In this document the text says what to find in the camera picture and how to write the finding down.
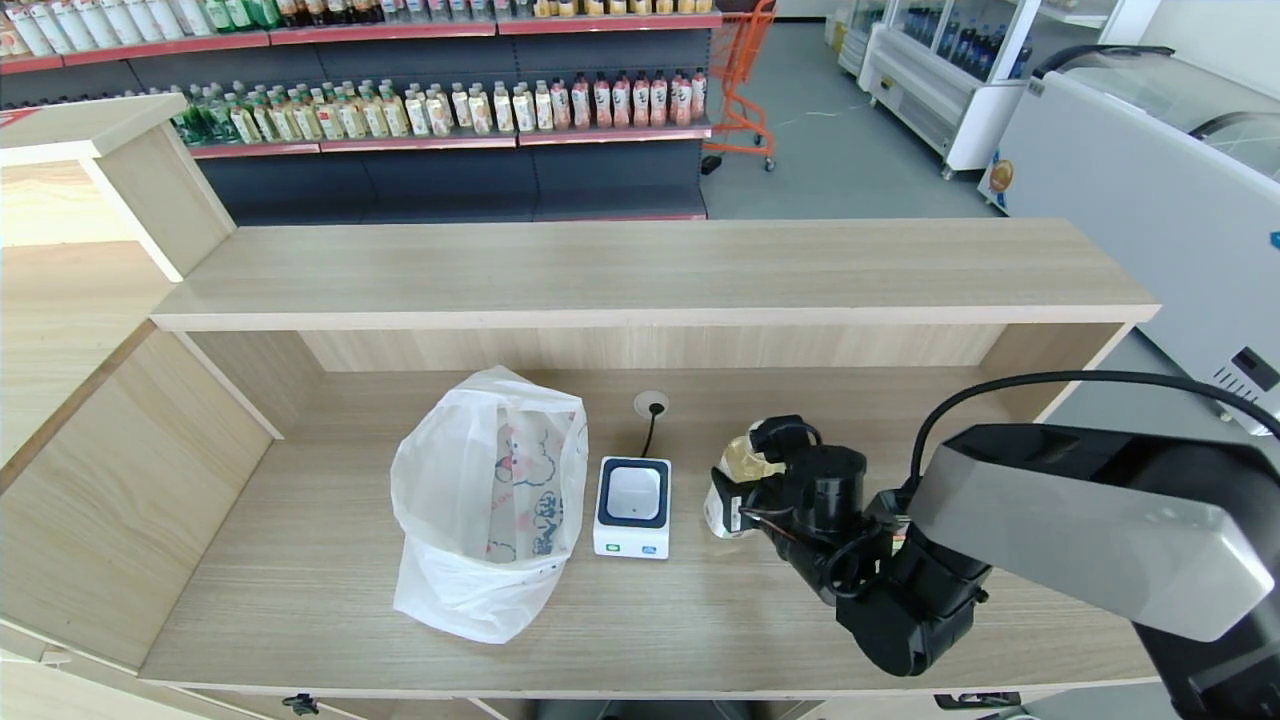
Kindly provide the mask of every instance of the wall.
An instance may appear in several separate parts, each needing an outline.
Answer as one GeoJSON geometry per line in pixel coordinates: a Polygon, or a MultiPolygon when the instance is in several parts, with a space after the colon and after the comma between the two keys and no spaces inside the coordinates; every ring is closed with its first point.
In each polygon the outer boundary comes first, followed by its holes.
{"type": "Polygon", "coordinates": [[[1280,0],[1165,0],[1143,42],[1280,97],[1280,0]]]}

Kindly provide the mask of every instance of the store shelf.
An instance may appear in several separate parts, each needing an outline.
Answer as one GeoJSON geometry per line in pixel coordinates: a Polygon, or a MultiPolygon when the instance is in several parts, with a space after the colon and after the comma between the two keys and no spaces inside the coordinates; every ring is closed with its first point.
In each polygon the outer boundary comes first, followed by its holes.
{"type": "Polygon", "coordinates": [[[268,35],[271,38],[271,45],[306,45],[311,42],[364,42],[369,40],[417,40],[422,37],[492,37],[497,32],[497,24],[493,20],[486,20],[285,28],[273,29],[268,35]]]}
{"type": "Polygon", "coordinates": [[[591,128],[566,129],[554,132],[521,133],[518,143],[522,147],[534,145],[589,145],[593,142],[648,142],[662,140],[707,140],[712,136],[709,122],[699,120],[689,127],[671,126],[660,128],[591,128]]]}
{"type": "Polygon", "coordinates": [[[109,63],[111,60],[132,60],[134,58],[155,58],[157,55],[177,55],[180,53],[207,53],[210,50],[237,50],[241,47],[266,47],[270,38],[265,32],[238,32],[234,35],[214,35],[209,37],[184,37],[165,42],[147,42],[110,47],[108,50],[87,50],[63,55],[67,67],[109,63]]]}
{"type": "Polygon", "coordinates": [[[260,142],[256,145],[204,145],[187,149],[197,160],[212,158],[265,158],[275,155],[315,155],[319,142],[260,142]]]}
{"type": "Polygon", "coordinates": [[[321,152],[374,152],[379,150],[465,150],[471,147],[515,147],[515,135],[451,135],[448,137],[384,137],[379,140],[338,140],[320,143],[321,152]]]}
{"type": "Polygon", "coordinates": [[[696,15],[577,15],[573,18],[512,18],[498,20],[498,35],[556,35],[566,32],[626,32],[645,29],[714,29],[719,10],[696,15]]]}
{"type": "Polygon", "coordinates": [[[0,76],[14,73],[32,73],[36,70],[51,70],[63,67],[61,55],[46,55],[44,58],[17,58],[0,60],[0,76]]]}

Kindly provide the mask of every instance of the counter top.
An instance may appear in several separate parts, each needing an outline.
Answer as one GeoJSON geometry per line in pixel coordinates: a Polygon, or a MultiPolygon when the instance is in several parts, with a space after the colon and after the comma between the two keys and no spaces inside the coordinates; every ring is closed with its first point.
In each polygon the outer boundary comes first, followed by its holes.
{"type": "Polygon", "coordinates": [[[102,158],[187,108],[178,94],[0,113],[0,168],[102,158]]]}
{"type": "Polygon", "coordinates": [[[174,331],[1142,322],[1065,220],[239,228],[152,319],[174,331]]]}

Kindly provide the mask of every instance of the black cable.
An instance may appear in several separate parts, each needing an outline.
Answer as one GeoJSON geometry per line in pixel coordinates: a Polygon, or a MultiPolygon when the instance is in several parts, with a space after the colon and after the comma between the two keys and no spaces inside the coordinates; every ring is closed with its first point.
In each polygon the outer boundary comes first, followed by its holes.
{"type": "Polygon", "coordinates": [[[1007,378],[1001,378],[998,380],[991,380],[986,383],[979,383],[973,387],[961,389],[960,392],[952,395],[951,397],[943,400],[937,407],[929,413],[929,416],[924,419],[920,424],[920,432],[915,436],[915,445],[911,447],[911,473],[906,478],[906,483],[902,484],[904,500],[909,501],[911,496],[915,495],[915,489],[920,484],[920,465],[924,462],[924,442],[929,437],[929,430],[933,425],[950,411],[956,405],[960,405],[970,397],[977,397],[979,395],[986,395],[988,392],[995,392],[997,389],[1006,389],[1011,387],[1032,386],[1032,384],[1044,384],[1044,383],[1064,383],[1064,382],[1103,382],[1103,383],[1125,383],[1125,384],[1144,384],[1144,386],[1157,386],[1167,387],[1171,389],[1180,389],[1183,392],[1189,392],[1193,395],[1199,395],[1216,400],[1224,405],[1230,405],[1231,407],[1240,410],[1249,418],[1254,419],[1260,425],[1266,428],[1272,436],[1280,439],[1280,421],[1274,416],[1267,414],[1265,410],[1257,405],[1233,395],[1217,386],[1211,386],[1208,383],[1202,383],[1199,380],[1193,380],[1189,378],[1178,378],[1172,375],[1160,375],[1156,373],[1133,373],[1125,370],[1059,370],[1052,373],[1028,373],[1025,375],[1011,375],[1007,378]]]}

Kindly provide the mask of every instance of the wooden panel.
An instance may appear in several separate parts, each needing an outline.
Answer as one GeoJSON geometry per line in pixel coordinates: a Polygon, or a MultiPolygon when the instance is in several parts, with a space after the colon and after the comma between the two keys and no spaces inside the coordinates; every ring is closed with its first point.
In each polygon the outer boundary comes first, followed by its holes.
{"type": "Polygon", "coordinates": [[[152,333],[0,495],[4,621],[137,669],[269,443],[152,333]]]}
{"type": "MultiPolygon", "coordinates": [[[[644,441],[634,395],[659,388],[671,396],[652,452],[673,462],[672,557],[595,556],[588,524],[550,602],[508,644],[420,625],[392,609],[403,534],[387,471],[401,438],[463,377],[328,375],[289,439],[271,447],[246,486],[142,676],[259,691],[307,687],[321,697],[826,700],[867,689],[1152,675],[1126,621],[996,573],[987,583],[991,601],[964,642],[923,678],[888,676],[763,537],[721,541],[707,530],[708,468],[750,421],[803,414],[827,442],[867,454],[869,495],[902,482],[922,418],[980,380],[977,368],[530,374],[585,398],[593,468],[586,507],[595,501],[600,457],[632,455],[644,441]]],[[[933,437],[1005,419],[998,402],[978,397],[943,418],[933,437]]]]}
{"type": "MultiPolygon", "coordinates": [[[[1096,325],[1009,325],[982,369],[995,378],[1048,370],[1093,369],[1129,334],[1129,323],[1096,325]]],[[[1042,423],[1079,383],[1050,383],[1010,388],[996,395],[1014,419],[1042,423]]]]}
{"type": "Polygon", "coordinates": [[[527,370],[925,368],[977,365],[1002,329],[639,327],[305,332],[302,338],[325,370],[339,373],[476,370],[493,365],[527,370]]]}
{"type": "Polygon", "coordinates": [[[206,366],[275,438],[285,437],[324,375],[293,332],[196,333],[179,340],[196,346],[197,357],[209,360],[206,366]]]}
{"type": "Polygon", "coordinates": [[[1157,307],[1064,220],[586,222],[241,228],[155,320],[175,331],[1004,324],[1142,322],[1157,307]]]}
{"type": "Polygon", "coordinates": [[[0,242],[5,247],[70,242],[136,242],[79,163],[65,160],[0,173],[0,242]]]}
{"type": "Polygon", "coordinates": [[[227,209],[168,123],[82,167],[160,272],[173,282],[236,229],[227,209]]]}
{"type": "Polygon", "coordinates": [[[9,462],[173,286],[134,242],[5,247],[3,263],[0,462],[9,462]]]}

